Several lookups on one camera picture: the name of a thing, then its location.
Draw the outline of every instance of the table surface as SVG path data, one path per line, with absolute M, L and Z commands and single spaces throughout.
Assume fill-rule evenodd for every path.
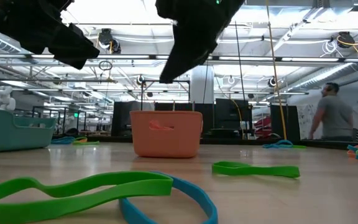
M 301 177 L 295 180 L 212 175 L 211 164 L 217 161 L 246 162 L 255 166 L 296 165 L 300 167 Z M 129 143 L 102 143 L 0 153 L 0 182 L 31 176 L 43 184 L 55 185 L 119 170 L 159 170 L 199 185 L 215 203 L 219 222 L 223 224 L 358 223 L 358 161 L 347 158 L 346 151 L 202 145 L 196 158 L 154 159 L 137 157 Z M 46 198 L 48 196 L 43 193 L 30 189 L 1 202 Z M 169 197 L 139 197 L 131 201 L 157 223 L 192 224 L 206 219 L 202 209 L 177 190 Z M 114 201 L 42 223 L 125 221 Z

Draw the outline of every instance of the computer screen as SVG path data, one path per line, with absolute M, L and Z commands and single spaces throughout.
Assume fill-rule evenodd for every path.
M 240 129 L 240 119 L 250 120 L 248 101 L 234 100 L 234 102 L 229 99 L 216 99 L 215 128 Z

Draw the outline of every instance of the teal bin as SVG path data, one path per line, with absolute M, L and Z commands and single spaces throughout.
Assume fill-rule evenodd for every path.
M 0 152 L 47 147 L 56 119 L 15 117 L 0 110 Z

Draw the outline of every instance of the orange bin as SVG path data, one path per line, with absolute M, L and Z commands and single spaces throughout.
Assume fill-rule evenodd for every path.
M 131 111 L 135 153 L 191 158 L 200 148 L 203 115 L 193 111 Z

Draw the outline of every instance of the gray t-shirt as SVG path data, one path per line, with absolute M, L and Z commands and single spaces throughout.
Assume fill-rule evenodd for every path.
M 352 136 L 349 124 L 352 108 L 337 96 L 325 96 L 317 105 L 317 110 L 323 109 L 323 137 Z

